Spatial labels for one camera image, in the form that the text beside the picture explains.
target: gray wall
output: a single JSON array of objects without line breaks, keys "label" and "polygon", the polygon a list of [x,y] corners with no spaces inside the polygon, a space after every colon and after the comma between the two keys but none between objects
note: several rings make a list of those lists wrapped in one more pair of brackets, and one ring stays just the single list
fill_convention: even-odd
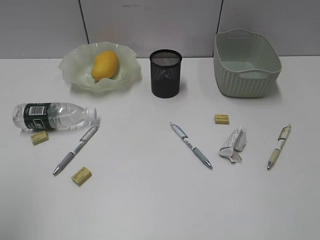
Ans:
[{"label": "gray wall", "polygon": [[87,38],[78,0],[1,0],[0,58],[62,58]]},{"label": "gray wall", "polygon": [[[319,0],[80,0],[91,43],[211,57],[217,32],[264,34],[280,56],[320,55]],[[218,27],[221,3],[223,1]],[[2,0],[0,58],[62,58],[86,44],[79,0]]]},{"label": "gray wall", "polygon": [[265,35],[280,56],[320,55],[320,0],[224,0],[219,32]]},{"label": "gray wall", "polygon": [[82,0],[91,43],[126,45],[138,57],[174,49],[184,57],[212,57],[221,0]]}]

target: green plastic basket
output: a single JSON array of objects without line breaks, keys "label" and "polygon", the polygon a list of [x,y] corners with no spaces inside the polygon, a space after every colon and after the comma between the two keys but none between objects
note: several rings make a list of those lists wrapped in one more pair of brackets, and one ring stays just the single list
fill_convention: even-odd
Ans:
[{"label": "green plastic basket", "polygon": [[213,61],[220,92],[234,98],[263,97],[281,72],[280,59],[269,40],[244,29],[215,36]]}]

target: pen tip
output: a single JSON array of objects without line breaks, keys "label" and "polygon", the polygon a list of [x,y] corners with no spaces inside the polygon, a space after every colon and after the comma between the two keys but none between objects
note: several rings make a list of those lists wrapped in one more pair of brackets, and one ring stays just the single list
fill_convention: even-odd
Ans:
[{"label": "pen tip", "polygon": [[272,165],[273,165],[273,164],[272,164],[272,162],[271,162],[271,161],[270,161],[270,162],[268,162],[268,166],[266,167],[266,169],[267,169],[267,170],[270,170],[270,169],[271,169],[271,167],[272,167]]},{"label": "pen tip", "polygon": [[205,164],[209,169],[213,169],[213,167],[212,167],[212,165],[211,165],[211,163],[209,162],[209,161],[206,161],[206,164]]},{"label": "pen tip", "polygon": [[57,167],[54,172],[52,173],[53,176],[57,175],[58,173],[61,172],[61,168],[60,167]]}]

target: eraser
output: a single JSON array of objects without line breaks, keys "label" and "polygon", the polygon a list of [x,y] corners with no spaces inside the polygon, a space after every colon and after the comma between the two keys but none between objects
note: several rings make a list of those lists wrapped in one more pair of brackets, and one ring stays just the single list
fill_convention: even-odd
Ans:
[{"label": "eraser", "polygon": [[215,124],[229,124],[229,115],[216,114],[214,115]]},{"label": "eraser", "polygon": [[46,131],[39,132],[31,137],[33,145],[37,145],[49,140]]},{"label": "eraser", "polygon": [[92,176],[91,171],[84,166],[75,175],[72,176],[72,180],[78,186],[81,186],[91,176]]}]

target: white and beige pen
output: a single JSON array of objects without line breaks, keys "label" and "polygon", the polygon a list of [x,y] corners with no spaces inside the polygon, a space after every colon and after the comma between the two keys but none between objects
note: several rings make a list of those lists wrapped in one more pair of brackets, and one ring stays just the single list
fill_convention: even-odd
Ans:
[{"label": "white and beige pen", "polygon": [[286,126],[282,129],[280,136],[278,138],[277,146],[273,150],[273,153],[268,161],[268,165],[267,165],[266,169],[270,170],[274,166],[275,162],[277,161],[277,159],[280,155],[282,148],[285,145],[285,142],[287,141],[287,138],[290,135],[290,132],[291,132],[291,124],[289,124],[288,126]]}]

